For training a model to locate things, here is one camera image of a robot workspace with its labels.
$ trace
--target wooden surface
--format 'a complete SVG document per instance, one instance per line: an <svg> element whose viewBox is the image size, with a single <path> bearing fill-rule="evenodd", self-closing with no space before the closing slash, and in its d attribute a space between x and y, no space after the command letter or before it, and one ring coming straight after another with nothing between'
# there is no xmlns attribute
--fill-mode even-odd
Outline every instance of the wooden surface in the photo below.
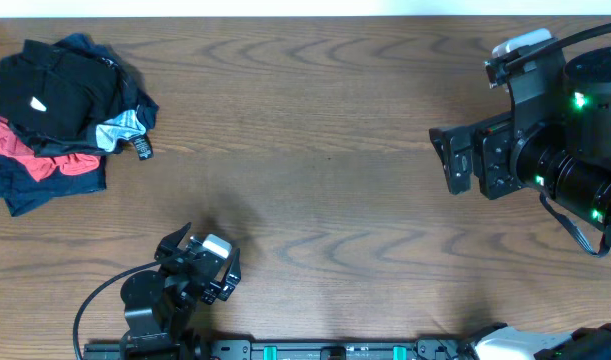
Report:
<svg viewBox="0 0 611 360"><path fill-rule="evenodd" d="M482 68L496 44L607 21L1 20L0 58L85 32L142 73L161 110L155 157L111 157L106 192L17 219L0 202L0 359L71 359L85 297L187 221L242 248L243 281L201 309L203 331L407 338L611 321L611 262L581 254L534 191L451 196L427 134L508 109ZM119 289L89 307L82 342L127 329Z"/></svg>

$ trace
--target white background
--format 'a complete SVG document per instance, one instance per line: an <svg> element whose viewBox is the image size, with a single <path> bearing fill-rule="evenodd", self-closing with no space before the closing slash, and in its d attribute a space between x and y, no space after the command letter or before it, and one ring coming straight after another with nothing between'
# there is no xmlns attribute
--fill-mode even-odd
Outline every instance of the white background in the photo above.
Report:
<svg viewBox="0 0 611 360"><path fill-rule="evenodd" d="M611 0L0 0L0 17L611 15Z"/></svg>

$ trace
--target light blue fabric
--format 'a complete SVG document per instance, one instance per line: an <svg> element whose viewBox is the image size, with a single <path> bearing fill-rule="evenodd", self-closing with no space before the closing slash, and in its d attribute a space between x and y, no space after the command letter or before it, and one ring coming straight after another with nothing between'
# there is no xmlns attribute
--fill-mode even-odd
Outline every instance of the light blue fabric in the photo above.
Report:
<svg viewBox="0 0 611 360"><path fill-rule="evenodd" d="M147 129L136 118L136 110L127 110L96 126L96 146L113 152L118 140L130 141L145 132Z"/></svg>

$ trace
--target pink cloth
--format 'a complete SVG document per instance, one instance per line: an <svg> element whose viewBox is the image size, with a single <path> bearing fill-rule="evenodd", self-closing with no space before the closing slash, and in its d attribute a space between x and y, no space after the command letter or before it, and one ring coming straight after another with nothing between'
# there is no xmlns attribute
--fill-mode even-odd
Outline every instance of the pink cloth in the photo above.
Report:
<svg viewBox="0 0 611 360"><path fill-rule="evenodd" d="M23 164L36 181L41 181L60 168L63 175L80 175L90 172L101 163L100 156L70 154L52 158L34 157L34 151L23 144L7 126L7 119L0 116L0 155L16 159Z"/></svg>

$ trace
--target white logo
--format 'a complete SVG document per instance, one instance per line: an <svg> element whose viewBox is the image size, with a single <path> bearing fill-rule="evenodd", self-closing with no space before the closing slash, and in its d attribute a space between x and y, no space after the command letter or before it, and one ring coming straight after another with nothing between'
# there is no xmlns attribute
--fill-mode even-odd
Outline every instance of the white logo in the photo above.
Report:
<svg viewBox="0 0 611 360"><path fill-rule="evenodd" d="M35 97L32 97L32 101L29 103L29 106L31 106L32 108L38 111L42 111L42 112L47 111L47 106L43 105L43 103L38 101L38 99Z"/></svg>

